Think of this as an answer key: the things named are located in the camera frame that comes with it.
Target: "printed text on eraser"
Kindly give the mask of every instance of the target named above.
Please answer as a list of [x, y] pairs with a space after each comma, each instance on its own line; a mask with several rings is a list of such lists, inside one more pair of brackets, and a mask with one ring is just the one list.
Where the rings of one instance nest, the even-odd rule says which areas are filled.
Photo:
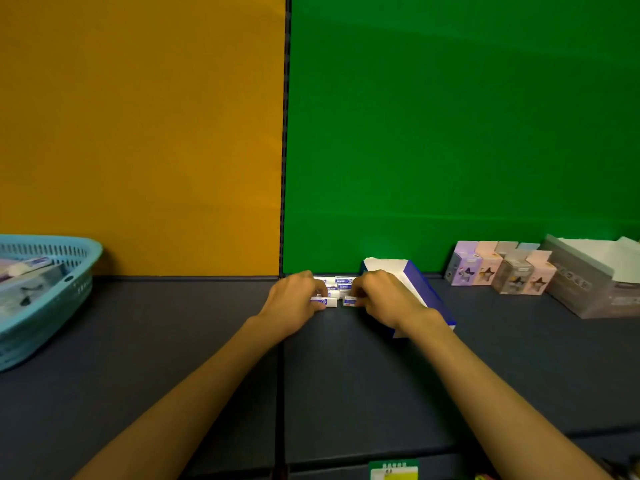
[[311, 301], [319, 301], [320, 303], [324, 303], [326, 306], [338, 306], [338, 298], [332, 298], [330, 296], [312, 296]]

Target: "green backdrop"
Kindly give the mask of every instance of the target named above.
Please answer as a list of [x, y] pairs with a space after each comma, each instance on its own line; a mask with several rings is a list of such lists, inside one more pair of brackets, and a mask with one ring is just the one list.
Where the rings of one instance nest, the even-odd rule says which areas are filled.
[[284, 272], [640, 237], [640, 0], [292, 0]]

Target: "hand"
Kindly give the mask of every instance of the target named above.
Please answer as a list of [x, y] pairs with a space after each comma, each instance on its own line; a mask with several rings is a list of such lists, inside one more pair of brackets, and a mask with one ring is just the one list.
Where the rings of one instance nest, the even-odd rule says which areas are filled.
[[393, 274], [381, 269], [356, 278], [351, 293], [358, 298], [356, 306], [365, 307], [369, 315], [391, 328], [402, 329], [404, 320], [433, 310], [421, 304]]
[[328, 295], [324, 282], [315, 280], [311, 271], [292, 274], [271, 287], [257, 318], [274, 331], [279, 342], [300, 330], [315, 312], [325, 309], [324, 304], [309, 301], [318, 293]]

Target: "orange wall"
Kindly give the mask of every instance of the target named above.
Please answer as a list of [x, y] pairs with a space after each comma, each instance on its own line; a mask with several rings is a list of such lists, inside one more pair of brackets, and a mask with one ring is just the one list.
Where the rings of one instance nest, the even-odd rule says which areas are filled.
[[0, 0], [0, 232], [277, 274], [285, 0]]

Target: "open box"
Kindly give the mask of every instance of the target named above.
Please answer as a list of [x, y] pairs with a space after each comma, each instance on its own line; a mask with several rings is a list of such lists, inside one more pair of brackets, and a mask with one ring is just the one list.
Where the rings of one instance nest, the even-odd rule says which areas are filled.
[[640, 244], [547, 235], [557, 272], [547, 291], [580, 318], [640, 317]]

